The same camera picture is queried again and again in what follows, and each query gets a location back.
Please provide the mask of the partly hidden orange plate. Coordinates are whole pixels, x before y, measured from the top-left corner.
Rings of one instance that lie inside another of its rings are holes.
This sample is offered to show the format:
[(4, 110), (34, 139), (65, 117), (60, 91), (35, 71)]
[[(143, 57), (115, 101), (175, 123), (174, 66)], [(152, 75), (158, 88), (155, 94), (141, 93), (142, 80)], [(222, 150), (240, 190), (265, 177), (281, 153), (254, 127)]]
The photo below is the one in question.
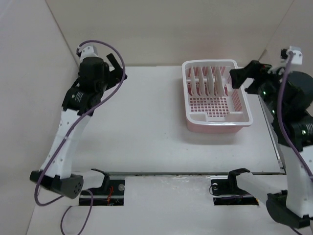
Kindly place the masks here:
[(210, 96), (215, 96), (214, 76), (211, 67), (208, 67), (207, 72), (207, 89)]

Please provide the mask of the green red rimmed plate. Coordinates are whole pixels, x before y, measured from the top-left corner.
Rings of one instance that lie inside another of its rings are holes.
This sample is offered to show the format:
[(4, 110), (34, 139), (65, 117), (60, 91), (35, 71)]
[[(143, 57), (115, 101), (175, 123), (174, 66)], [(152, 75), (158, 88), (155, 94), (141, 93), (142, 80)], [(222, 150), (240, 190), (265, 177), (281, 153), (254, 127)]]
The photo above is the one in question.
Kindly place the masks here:
[(200, 85), (200, 92), (202, 96), (205, 96), (205, 84), (204, 84), (204, 76), (203, 76), (203, 71), (202, 67), (199, 66), (198, 68), (198, 78), (199, 78), (199, 85)]

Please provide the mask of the orange sunburst plate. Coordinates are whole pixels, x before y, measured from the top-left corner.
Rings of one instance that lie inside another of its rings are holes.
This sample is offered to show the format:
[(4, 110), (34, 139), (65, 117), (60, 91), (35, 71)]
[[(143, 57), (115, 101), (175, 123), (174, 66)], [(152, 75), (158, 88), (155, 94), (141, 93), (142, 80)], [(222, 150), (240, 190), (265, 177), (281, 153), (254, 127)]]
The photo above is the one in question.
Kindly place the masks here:
[(193, 67), (190, 68), (190, 86), (191, 86), (192, 96), (196, 96), (197, 95), (197, 87), (196, 87), (195, 74), (194, 74)]

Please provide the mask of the flower emblem plate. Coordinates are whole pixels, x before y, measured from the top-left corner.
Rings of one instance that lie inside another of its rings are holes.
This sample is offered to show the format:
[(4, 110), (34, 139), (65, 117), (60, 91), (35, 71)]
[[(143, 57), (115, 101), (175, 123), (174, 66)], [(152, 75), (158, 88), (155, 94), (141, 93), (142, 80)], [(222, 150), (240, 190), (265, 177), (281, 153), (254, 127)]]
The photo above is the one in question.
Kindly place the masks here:
[(223, 87), (223, 80), (222, 80), (222, 74), (219, 67), (216, 67), (215, 69), (215, 82), (216, 82), (216, 90), (217, 95), (219, 97), (222, 97), (224, 95), (224, 87)]

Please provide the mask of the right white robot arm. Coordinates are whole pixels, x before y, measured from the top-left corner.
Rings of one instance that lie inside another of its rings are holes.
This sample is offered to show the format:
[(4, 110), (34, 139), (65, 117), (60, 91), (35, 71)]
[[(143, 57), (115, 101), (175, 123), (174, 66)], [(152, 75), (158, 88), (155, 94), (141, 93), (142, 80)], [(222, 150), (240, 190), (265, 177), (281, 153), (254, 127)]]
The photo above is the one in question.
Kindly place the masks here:
[(280, 190), (260, 182), (245, 168), (230, 171), (228, 194), (248, 193), (263, 202), (271, 218), (292, 229), (313, 225), (313, 118), (307, 112), (313, 100), (313, 79), (292, 71), (287, 64), (273, 71), (256, 60), (230, 71), (232, 88), (246, 79), (253, 81), (246, 92), (257, 94), (273, 116), (273, 129), (283, 152), (287, 189)]

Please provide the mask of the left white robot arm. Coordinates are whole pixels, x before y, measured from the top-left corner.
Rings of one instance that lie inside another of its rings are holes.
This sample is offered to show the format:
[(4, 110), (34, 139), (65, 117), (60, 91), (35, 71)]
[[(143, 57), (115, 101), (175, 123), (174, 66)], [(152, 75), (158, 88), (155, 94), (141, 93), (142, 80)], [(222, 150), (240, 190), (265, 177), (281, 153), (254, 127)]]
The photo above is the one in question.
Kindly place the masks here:
[(105, 102), (104, 92), (112, 87), (118, 90), (127, 78), (123, 63), (118, 63), (111, 53), (107, 59), (105, 62), (100, 57), (87, 56), (80, 63), (78, 78), (63, 100), (60, 124), (50, 152), (40, 169), (30, 174), (30, 181), (36, 183), (34, 194), (38, 205), (40, 187), (70, 199), (91, 188), (98, 194), (109, 190), (109, 174), (101, 170), (72, 172), (80, 137), (94, 110)]

